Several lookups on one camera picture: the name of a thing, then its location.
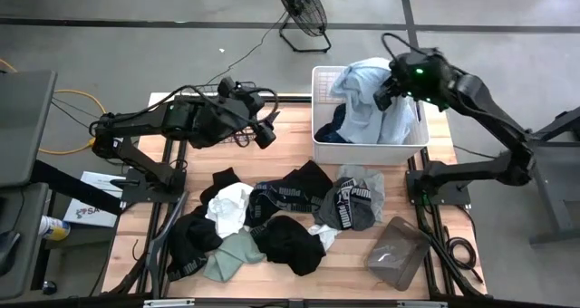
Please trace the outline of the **navy black Puma boxers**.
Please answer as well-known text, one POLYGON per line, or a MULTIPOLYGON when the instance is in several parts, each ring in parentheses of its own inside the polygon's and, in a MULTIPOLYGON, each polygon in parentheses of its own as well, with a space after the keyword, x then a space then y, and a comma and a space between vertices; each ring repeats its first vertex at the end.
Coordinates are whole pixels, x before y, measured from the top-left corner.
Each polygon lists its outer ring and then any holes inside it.
POLYGON ((258 182, 249 196, 245 225, 264 224, 278 211, 313 214, 333 182, 312 160, 280 179, 258 182))

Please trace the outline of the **white sock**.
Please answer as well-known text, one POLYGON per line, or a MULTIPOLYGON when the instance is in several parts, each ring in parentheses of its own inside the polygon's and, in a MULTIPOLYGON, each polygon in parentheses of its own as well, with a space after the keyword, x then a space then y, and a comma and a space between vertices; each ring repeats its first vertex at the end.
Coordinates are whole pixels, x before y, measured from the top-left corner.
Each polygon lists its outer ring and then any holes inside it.
POLYGON ((328 251, 334 243, 335 238, 341 233, 341 230, 337 230, 328 225, 313 225, 307 231, 312 236, 319 236, 325 252, 328 251))

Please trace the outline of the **pile of black garments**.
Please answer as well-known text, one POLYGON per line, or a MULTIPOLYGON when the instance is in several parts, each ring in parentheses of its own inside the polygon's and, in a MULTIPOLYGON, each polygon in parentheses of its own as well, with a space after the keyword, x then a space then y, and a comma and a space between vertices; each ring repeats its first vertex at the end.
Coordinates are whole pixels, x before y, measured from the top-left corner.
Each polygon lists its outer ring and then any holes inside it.
MULTIPOLYGON (((308 94, 283 95, 280 114, 275 119, 276 140, 267 149, 256 145, 240 148, 235 143, 218 144, 210 149, 193 149, 188 143, 179 144, 161 136, 145 136, 139 148, 153 159, 172 163, 187 163, 186 188, 190 195, 183 210, 191 211, 199 205, 202 190, 212 185, 212 175, 226 168, 246 184, 280 179, 300 168, 312 157, 311 101, 308 94)), ((145 253, 146 244, 153 238, 165 217, 171 214, 171 204, 137 204, 121 217, 104 287, 112 288, 115 272, 125 275, 145 253)), ((289 298, 300 297, 300 285, 305 282, 288 265, 262 261, 243 265, 226 283, 214 282, 202 274, 188 276, 182 281, 164 284, 169 297, 203 298, 289 298)))

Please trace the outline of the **white cloth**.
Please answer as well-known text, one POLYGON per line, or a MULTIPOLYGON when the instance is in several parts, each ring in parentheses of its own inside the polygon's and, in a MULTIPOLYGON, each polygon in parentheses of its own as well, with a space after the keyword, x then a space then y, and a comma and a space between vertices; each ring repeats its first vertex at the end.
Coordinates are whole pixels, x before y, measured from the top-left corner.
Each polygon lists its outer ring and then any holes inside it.
POLYGON ((237 182, 226 186, 209 201, 205 218, 215 223, 221 238, 237 234, 243 228, 251 192, 248 184, 237 182))

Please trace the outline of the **white printed cardboard box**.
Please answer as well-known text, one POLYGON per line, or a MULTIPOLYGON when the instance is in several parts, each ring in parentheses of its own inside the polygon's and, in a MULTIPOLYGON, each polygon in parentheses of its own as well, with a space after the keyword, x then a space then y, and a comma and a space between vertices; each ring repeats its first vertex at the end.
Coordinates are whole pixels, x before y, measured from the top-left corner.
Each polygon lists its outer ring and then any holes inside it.
MULTIPOLYGON (((121 198, 122 190, 111 183, 114 179, 122 179, 125 177, 107 175, 102 173, 84 171, 82 173, 81 181, 92 185, 106 193, 121 198)), ((103 226, 114 227, 117 217, 109 212, 100 210, 96 207, 89 206, 81 201, 73 198, 63 218, 64 222, 82 224, 89 226, 103 226)))

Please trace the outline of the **smoky translucent plastic bin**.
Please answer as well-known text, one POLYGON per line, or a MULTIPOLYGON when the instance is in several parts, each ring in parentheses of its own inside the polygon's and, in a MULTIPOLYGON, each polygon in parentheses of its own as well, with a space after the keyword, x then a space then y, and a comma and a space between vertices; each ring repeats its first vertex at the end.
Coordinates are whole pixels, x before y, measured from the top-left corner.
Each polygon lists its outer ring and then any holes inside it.
POLYGON ((402 217, 394 217, 366 261, 368 270, 396 290, 406 291, 430 250, 429 237, 402 217))

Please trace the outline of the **grey Puma boxers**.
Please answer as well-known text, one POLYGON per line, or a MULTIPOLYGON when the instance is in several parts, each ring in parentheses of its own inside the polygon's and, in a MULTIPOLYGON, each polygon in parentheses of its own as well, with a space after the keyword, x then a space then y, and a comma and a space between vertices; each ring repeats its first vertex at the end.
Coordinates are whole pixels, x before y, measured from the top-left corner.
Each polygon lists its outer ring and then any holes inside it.
POLYGON ((371 204, 372 192, 363 183, 355 178, 339 178, 314 212, 314 222, 337 230, 363 231, 376 221, 371 204))

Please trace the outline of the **navy dotted shirt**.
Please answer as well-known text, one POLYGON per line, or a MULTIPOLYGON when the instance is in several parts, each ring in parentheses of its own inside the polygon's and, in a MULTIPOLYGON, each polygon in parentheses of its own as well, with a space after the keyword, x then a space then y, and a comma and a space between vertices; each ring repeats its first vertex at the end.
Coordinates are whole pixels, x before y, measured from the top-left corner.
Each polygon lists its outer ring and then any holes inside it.
POLYGON ((338 130, 343 126, 346 113, 346 104, 338 105, 333 112, 333 119, 326 123, 314 135, 314 140, 321 143, 349 143, 338 134, 338 130))

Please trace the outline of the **black floor fan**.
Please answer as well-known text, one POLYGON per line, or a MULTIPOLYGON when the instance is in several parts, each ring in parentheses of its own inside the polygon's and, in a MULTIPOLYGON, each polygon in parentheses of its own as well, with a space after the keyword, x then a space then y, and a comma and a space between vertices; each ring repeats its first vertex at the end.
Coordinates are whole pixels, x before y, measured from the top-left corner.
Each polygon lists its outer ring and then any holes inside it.
POLYGON ((280 0, 285 8, 286 16, 278 28, 279 36, 295 53, 327 53, 332 44, 326 34, 328 22, 321 0, 280 0), (323 37, 326 46, 320 49, 299 49, 285 36, 285 29, 292 19, 299 29, 310 37, 323 37))

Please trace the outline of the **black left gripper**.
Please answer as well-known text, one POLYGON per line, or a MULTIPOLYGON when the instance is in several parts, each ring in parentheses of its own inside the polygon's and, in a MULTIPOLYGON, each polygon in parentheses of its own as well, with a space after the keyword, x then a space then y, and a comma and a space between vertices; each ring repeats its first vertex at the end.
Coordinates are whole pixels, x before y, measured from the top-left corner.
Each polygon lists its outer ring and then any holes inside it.
POLYGON ((239 147, 246 147, 250 138, 245 129, 256 119, 258 111, 258 107, 247 106, 241 100, 205 102, 198 106, 188 142, 195 149, 204 149, 232 139, 239 147))

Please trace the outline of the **light blue shirt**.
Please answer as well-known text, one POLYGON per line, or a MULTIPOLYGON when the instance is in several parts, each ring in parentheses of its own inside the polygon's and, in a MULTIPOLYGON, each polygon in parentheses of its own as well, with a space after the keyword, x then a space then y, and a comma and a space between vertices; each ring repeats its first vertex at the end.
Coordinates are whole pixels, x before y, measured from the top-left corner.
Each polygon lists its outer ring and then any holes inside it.
POLYGON ((410 101, 397 98, 386 111, 373 95, 391 76, 390 61, 372 57, 346 66, 331 87, 333 97, 345 99, 345 118, 337 133, 355 144, 401 145, 415 124, 410 101))

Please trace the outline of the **dark grey desk top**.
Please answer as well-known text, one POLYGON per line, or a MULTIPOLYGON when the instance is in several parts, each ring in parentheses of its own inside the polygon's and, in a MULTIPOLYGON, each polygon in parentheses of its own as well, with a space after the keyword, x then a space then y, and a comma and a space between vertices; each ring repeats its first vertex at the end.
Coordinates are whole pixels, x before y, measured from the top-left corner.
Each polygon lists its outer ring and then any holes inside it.
POLYGON ((0 188, 30 180, 56 77, 52 71, 0 73, 0 188))

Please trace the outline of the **white yellow spray can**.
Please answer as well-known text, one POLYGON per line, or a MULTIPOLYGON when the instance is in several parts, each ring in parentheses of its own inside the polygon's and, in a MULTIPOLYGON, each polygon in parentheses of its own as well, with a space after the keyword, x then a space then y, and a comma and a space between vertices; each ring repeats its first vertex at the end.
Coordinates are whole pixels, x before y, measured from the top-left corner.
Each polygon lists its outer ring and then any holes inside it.
POLYGON ((38 236, 51 241, 64 240, 71 231, 70 225, 61 219, 42 216, 40 220, 38 236))

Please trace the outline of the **dark grey side desk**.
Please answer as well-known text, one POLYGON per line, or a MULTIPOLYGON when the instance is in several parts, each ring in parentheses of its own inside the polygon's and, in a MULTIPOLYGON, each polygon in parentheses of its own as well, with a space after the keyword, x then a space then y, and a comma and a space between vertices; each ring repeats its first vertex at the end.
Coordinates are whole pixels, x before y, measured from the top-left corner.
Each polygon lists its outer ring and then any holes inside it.
POLYGON ((38 230, 47 195, 48 187, 40 183, 19 188, 0 188, 0 234, 14 230, 21 236, 12 269, 0 276, 0 300, 18 297, 30 285, 38 230))

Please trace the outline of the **black diagonal support bar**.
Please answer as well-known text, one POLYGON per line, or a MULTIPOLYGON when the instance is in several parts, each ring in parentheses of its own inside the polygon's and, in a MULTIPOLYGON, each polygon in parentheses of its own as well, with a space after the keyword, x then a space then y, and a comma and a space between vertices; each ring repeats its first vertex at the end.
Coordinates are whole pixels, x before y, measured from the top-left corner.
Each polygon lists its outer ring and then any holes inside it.
POLYGON ((39 159, 34 163, 30 181, 45 183, 54 192, 77 199, 115 216, 122 213, 121 202, 118 198, 39 159))

